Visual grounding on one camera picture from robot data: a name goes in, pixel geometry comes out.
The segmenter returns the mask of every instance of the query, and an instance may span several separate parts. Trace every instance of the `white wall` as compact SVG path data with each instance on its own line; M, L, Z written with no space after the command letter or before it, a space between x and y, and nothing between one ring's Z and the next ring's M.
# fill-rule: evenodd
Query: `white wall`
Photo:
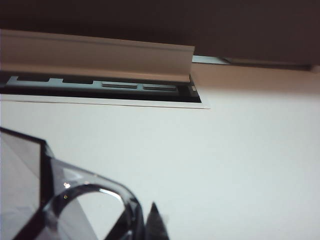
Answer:
M172 240L320 239L320 76L194 64L211 109L1 102L1 125L155 201Z

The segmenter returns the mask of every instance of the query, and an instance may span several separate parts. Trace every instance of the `vent slot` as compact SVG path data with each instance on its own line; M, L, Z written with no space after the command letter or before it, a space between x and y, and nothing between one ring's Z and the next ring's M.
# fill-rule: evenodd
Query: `vent slot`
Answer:
M27 81L27 82L49 82L49 77L41 76L19 76L18 81Z
M113 81L103 81L102 87L104 88L118 88L118 89L136 89L138 84L129 82L113 82Z
M77 79L77 78L64 78L62 80L66 84L93 84L93 80Z
M143 89L158 91L175 91L177 88L174 85L143 84Z

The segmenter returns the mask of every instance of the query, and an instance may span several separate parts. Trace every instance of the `ceiling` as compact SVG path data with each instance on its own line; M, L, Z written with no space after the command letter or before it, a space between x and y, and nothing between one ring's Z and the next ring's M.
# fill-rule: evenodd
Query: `ceiling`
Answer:
M0 28L195 46L195 54L320 64L320 1L2 0Z

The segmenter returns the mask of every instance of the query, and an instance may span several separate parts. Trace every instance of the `white trim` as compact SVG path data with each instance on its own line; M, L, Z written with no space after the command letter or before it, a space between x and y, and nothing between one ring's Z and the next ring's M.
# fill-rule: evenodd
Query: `white trim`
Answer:
M0 32L1 70L189 82L193 46L53 33Z

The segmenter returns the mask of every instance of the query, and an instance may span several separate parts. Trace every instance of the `vent grille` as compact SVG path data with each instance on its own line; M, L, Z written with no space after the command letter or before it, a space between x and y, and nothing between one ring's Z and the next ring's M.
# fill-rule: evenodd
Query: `vent grille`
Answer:
M75 75L0 72L3 94L201 103L188 83Z

